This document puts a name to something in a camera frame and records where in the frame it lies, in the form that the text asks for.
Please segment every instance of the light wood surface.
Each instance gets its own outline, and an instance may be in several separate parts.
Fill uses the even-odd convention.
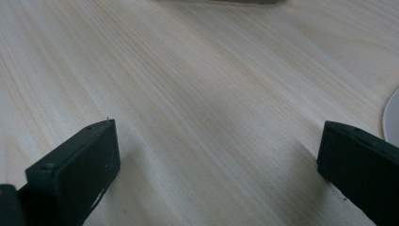
[[[85,225],[373,225],[316,171],[324,121],[382,137],[399,2],[0,1],[0,183],[117,121]]]

